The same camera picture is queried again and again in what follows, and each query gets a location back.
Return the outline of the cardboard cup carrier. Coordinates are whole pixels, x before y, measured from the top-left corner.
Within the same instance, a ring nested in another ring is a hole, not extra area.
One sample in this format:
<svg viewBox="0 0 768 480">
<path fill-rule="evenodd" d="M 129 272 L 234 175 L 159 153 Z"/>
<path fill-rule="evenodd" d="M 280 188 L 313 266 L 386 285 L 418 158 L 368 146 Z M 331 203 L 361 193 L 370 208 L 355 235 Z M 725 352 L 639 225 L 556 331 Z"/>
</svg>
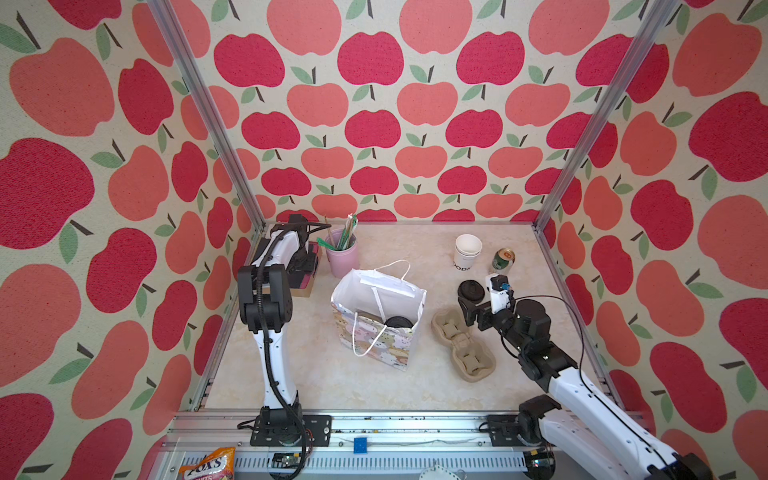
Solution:
<svg viewBox="0 0 768 480">
<path fill-rule="evenodd" d="M 493 352 L 482 340 L 471 335 L 458 307 L 437 311 L 430 325 L 436 340 L 451 349 L 451 364 L 462 380 L 476 383 L 495 371 L 496 359 Z"/>
</svg>

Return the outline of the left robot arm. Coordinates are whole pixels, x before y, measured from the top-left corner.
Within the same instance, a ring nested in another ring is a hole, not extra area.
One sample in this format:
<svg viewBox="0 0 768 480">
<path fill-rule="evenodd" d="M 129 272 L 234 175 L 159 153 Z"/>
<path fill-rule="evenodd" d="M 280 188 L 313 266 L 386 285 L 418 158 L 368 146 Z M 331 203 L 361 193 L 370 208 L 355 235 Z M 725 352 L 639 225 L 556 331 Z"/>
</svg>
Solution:
<svg viewBox="0 0 768 480">
<path fill-rule="evenodd" d="M 255 259 L 236 274 L 239 317 L 257 343 L 264 376 L 264 404 L 255 431 L 286 445 L 297 443 L 306 432 L 283 348 L 293 316 L 290 280 L 315 273 L 319 260 L 310 235 L 329 227 L 291 214 L 259 241 Z"/>
</svg>

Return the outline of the white paper gift bag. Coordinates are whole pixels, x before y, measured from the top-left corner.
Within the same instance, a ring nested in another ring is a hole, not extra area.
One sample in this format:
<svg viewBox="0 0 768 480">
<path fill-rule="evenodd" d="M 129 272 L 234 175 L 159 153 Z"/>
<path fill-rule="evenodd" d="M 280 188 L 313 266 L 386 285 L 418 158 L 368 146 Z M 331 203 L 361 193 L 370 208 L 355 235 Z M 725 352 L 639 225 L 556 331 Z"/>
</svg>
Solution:
<svg viewBox="0 0 768 480">
<path fill-rule="evenodd" d="M 407 280 L 407 275 L 386 272 L 397 260 L 382 267 L 353 269 L 335 287 L 331 307 L 339 338 L 357 358 L 371 358 L 400 371 L 408 368 L 417 329 L 425 311 L 427 290 Z M 392 316 L 414 322 L 411 329 L 388 328 Z"/>
</svg>

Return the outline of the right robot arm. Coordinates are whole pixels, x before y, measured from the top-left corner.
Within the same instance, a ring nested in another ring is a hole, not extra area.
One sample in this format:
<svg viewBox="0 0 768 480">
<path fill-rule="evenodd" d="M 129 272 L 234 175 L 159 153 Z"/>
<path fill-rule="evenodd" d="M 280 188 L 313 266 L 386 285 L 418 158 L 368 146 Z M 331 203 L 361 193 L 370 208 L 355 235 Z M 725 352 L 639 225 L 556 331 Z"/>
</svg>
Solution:
<svg viewBox="0 0 768 480">
<path fill-rule="evenodd" d="M 711 479 L 696 454 L 680 454 L 652 435 L 589 380 L 550 336 L 536 299 L 493 292 L 482 304 L 458 299 L 465 323 L 494 329 L 515 351 L 523 373 L 544 393 L 531 400 L 531 434 L 563 450 L 597 479 Z"/>
</svg>

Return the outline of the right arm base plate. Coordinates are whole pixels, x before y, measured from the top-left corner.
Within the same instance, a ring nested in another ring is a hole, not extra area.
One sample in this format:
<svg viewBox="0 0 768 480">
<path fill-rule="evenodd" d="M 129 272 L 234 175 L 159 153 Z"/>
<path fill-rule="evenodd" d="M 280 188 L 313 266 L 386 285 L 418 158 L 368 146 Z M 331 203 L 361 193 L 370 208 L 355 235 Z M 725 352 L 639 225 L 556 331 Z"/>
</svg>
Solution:
<svg viewBox="0 0 768 480">
<path fill-rule="evenodd" d="M 568 430 L 568 415 L 553 412 L 536 417 L 529 413 L 512 415 L 489 415 L 478 427 L 478 432 L 487 434 L 493 447 L 540 447 L 548 441 L 555 441 L 556 428 Z"/>
</svg>

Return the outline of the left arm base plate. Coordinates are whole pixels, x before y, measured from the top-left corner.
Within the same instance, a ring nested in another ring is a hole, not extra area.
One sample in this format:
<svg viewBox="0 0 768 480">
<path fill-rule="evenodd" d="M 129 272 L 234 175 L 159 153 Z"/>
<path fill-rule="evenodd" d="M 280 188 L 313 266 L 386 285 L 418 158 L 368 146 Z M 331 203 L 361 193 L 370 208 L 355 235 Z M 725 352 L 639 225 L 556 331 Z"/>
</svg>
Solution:
<svg viewBox="0 0 768 480">
<path fill-rule="evenodd" d="M 333 417 L 307 415 L 302 417 L 307 447 L 328 447 Z M 250 445 L 254 447 L 300 447 L 302 434 L 293 416 L 283 410 L 269 411 L 260 415 L 251 433 Z"/>
</svg>

